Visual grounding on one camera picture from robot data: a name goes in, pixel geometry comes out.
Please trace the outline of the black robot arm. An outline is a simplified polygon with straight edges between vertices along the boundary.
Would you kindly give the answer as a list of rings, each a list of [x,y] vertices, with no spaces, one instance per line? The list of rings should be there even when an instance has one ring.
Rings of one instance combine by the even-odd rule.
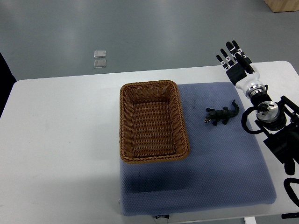
[[[267,136],[264,144],[284,164],[285,172],[294,175],[295,164],[299,162],[299,107],[286,96],[278,102],[272,101],[267,86],[262,84],[251,84],[245,96],[253,106],[242,114],[243,129],[253,135],[264,133]],[[258,130],[247,126],[248,115],[253,111]]]

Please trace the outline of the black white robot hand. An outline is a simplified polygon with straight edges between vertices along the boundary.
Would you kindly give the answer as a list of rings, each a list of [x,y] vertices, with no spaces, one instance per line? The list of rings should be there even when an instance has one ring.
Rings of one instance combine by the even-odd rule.
[[[230,82],[237,88],[243,91],[247,98],[252,98],[253,95],[263,92],[264,85],[259,81],[260,74],[255,69],[251,59],[247,57],[238,43],[233,40],[227,42],[226,47],[228,53],[224,49],[220,49],[221,54],[216,58],[221,66],[226,71]]]

